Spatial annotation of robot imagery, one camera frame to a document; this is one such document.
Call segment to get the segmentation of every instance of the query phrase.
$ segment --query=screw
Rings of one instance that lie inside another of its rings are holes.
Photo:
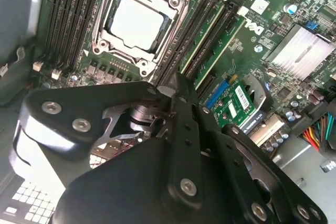
[[[266,221],[267,215],[265,210],[258,204],[252,203],[252,212],[255,216],[257,216],[261,221]]]
[[[317,212],[314,208],[310,207],[309,208],[310,211],[313,213],[313,215],[318,218],[319,220],[321,220],[321,216],[319,215],[319,212]]]
[[[262,52],[263,51],[263,47],[262,47],[262,45],[256,45],[255,47],[254,47],[254,51],[255,52]]]
[[[232,131],[233,133],[235,133],[236,135],[239,134],[239,130],[236,127],[232,127]]]
[[[298,205],[298,211],[305,219],[309,220],[309,213],[301,205]]]
[[[156,94],[156,91],[154,89],[148,88],[147,91],[150,92],[151,94]]]
[[[207,107],[202,107],[202,110],[205,114],[209,114],[210,110]]]
[[[170,0],[170,4],[174,7],[177,7],[180,3],[180,0]]]
[[[56,115],[62,111],[62,107],[57,102],[49,101],[42,104],[42,110],[48,114]]]
[[[72,122],[72,127],[79,132],[88,132],[91,129],[91,124],[88,120],[78,118]]]
[[[181,190],[188,196],[195,196],[197,193],[197,188],[194,182],[188,178],[183,178],[180,183]]]

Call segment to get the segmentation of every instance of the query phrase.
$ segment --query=green circuit board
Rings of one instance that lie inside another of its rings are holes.
[[[95,4],[98,8],[101,0]],[[291,75],[279,69],[276,77],[267,75],[265,65],[268,65],[267,57],[283,40],[285,35],[294,24],[305,26],[308,21],[318,24],[315,32],[325,36],[330,40],[330,44],[335,45],[336,39],[333,37],[336,31],[336,0],[241,0],[243,6],[249,9],[245,17],[236,16],[235,22],[230,29],[222,34],[213,49],[212,56],[204,62],[199,68],[199,73],[195,79],[195,87],[198,88],[210,72],[215,74],[217,79],[208,87],[206,92],[200,98],[201,103],[206,103],[209,96],[218,87],[218,85],[233,74],[237,74],[239,79],[243,79],[249,73],[255,75],[263,83],[270,86],[270,92],[274,99],[274,108],[281,112],[292,100],[299,100],[299,108],[306,106],[309,101],[306,95],[316,87],[325,89],[324,86],[336,73],[336,56],[332,53],[323,63],[321,63],[310,76],[310,82],[307,87],[301,87],[301,81],[293,78]],[[186,22],[196,10],[200,0],[190,0]],[[288,3],[296,4],[298,10],[293,15],[288,15],[284,11],[284,6]],[[49,15],[51,12],[52,0],[44,0],[41,8],[38,42],[35,56],[38,58],[45,47],[46,34],[49,27]],[[209,31],[216,14],[221,9],[221,5],[216,6],[216,11],[203,25],[197,35],[193,48],[182,58],[179,70],[183,71],[190,62],[193,51],[204,36]],[[85,38],[81,45],[81,52],[76,63],[77,72],[80,80],[73,82],[68,76],[61,84],[62,87],[85,86],[95,84],[97,80],[86,74],[92,60],[100,65],[106,65],[115,69],[115,76],[122,73],[121,81],[131,76],[131,80],[147,80],[141,78],[139,69],[134,65],[127,63],[115,55],[104,52],[97,56],[92,52],[92,25],[95,16],[90,19]],[[256,52],[255,47],[262,45],[262,51]],[[49,77],[50,71],[42,71],[36,76],[39,82],[44,82]],[[290,92],[283,97],[279,92],[286,88]]]

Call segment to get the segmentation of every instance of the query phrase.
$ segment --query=heatsink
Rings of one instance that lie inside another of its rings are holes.
[[[325,42],[300,25],[295,25],[268,60],[303,81],[334,49],[335,45]]]

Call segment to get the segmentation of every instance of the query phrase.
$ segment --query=black pcie slot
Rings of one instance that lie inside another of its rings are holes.
[[[65,47],[66,56],[64,65],[62,66],[63,70],[69,68],[72,58],[75,57],[74,49],[76,47],[76,43],[78,43],[78,33],[80,33],[81,28],[83,29],[83,16],[85,14],[85,11],[87,10],[86,2],[87,0],[78,0],[77,2],[74,20],[71,24],[70,36],[68,36],[67,45]]]
[[[97,0],[85,0],[85,4],[87,4],[88,8],[86,9],[84,16],[83,16],[82,28],[80,30],[80,35],[77,40],[76,47],[72,52],[70,52],[71,58],[70,58],[70,61],[68,61],[69,62],[68,71],[73,71],[76,66],[76,62],[80,55],[80,51],[82,50],[82,44],[87,34],[87,28],[88,28],[90,19],[92,18],[92,14],[94,12],[94,7],[95,7],[96,2]]]
[[[198,69],[204,63],[204,61],[206,61],[209,56],[211,56],[212,50],[215,44],[218,42],[220,36],[227,28],[232,27],[232,19],[235,17],[237,10],[238,7],[236,5],[229,4],[222,11],[211,32],[204,39],[203,43],[201,44],[201,46],[193,56],[193,59],[186,68],[185,75],[188,78],[196,78]]]
[[[173,45],[173,48],[168,50],[164,56],[166,59],[165,66],[160,71],[159,76],[156,79],[155,84],[167,84],[172,74],[177,70],[181,59],[188,50],[192,47],[195,37],[200,31],[204,21],[211,13],[218,0],[201,0],[197,5],[192,17],[183,29],[180,38]]]
[[[196,90],[198,99],[201,99],[201,97],[206,93],[207,90],[211,87],[211,85],[214,83],[214,81],[217,79],[216,75],[213,73],[209,73],[202,84],[199,86],[199,88]]]
[[[48,36],[47,36],[47,42],[46,42],[46,51],[47,51],[47,59],[51,59],[50,51],[51,51],[51,46],[53,43],[53,40],[55,39],[55,30],[56,30],[56,21],[57,19],[57,14],[58,14],[58,6],[62,0],[54,0],[51,8],[51,18],[49,19],[49,31],[48,31]]]

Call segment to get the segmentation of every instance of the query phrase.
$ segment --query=chip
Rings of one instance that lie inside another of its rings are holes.
[[[285,98],[287,98],[287,96],[289,96],[290,92],[291,91],[289,89],[284,87],[279,91],[278,97],[281,98],[281,99],[285,99]]]

